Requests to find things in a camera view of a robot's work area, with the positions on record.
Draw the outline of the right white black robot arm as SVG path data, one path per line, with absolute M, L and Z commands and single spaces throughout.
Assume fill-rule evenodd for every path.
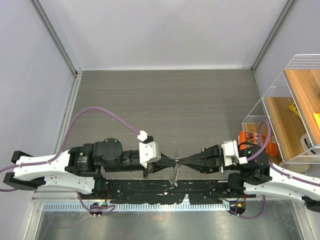
M 265 150 L 256 144 L 240 150 L 236 141 L 226 141 L 176 163 L 204 174 L 231 170 L 225 189 L 214 190 L 219 198 L 271 195 L 302 202 L 313 212 L 320 211 L 320 179 L 269 162 Z

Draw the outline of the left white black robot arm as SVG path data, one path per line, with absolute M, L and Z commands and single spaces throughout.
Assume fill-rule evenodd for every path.
M 153 140 L 139 143 L 138 150 L 124 150 L 119 140 L 107 138 L 73 147 L 58 155 L 34 157 L 15 151 L 3 183 L 12 190 L 60 188 L 101 199 L 108 184 L 102 172 L 142 171 L 145 175 L 174 167 L 175 160 L 160 153 Z

